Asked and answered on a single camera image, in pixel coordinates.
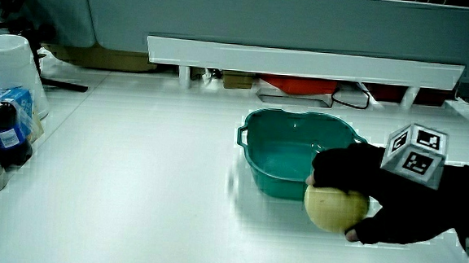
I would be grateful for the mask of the person's right hand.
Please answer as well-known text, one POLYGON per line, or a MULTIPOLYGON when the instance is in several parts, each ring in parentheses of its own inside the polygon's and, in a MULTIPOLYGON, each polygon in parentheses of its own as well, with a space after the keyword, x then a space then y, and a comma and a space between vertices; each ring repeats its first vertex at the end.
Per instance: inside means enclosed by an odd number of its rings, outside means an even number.
POLYGON ((315 188, 338 188, 376 199, 381 209, 344 232, 348 241, 364 244, 409 244, 427 241, 455 229, 461 242, 469 240, 469 165, 445 165, 433 189, 383 169, 389 152, 409 142, 397 130, 386 147, 368 142, 319 152, 306 182, 315 188))

